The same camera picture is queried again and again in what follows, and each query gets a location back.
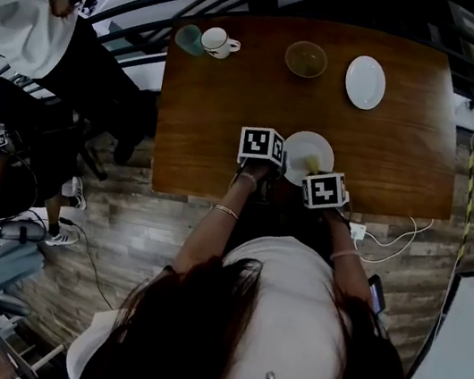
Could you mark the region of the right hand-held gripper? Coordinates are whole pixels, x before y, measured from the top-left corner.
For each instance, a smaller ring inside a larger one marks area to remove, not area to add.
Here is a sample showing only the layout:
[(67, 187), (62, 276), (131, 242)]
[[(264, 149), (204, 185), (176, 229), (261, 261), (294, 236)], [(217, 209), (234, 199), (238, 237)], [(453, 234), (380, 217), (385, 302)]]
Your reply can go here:
[(310, 209), (343, 207), (350, 202), (344, 173), (321, 173), (304, 177), (301, 183), (303, 205)]

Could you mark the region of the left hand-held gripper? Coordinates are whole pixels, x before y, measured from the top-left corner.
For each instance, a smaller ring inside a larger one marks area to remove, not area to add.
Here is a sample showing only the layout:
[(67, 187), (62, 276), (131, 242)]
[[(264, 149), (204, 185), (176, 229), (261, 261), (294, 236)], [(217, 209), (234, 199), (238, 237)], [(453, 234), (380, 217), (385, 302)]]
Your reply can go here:
[(284, 138), (271, 128), (242, 127), (237, 156), (237, 171), (231, 184), (240, 175), (249, 176), (257, 185), (274, 183), (287, 170)]

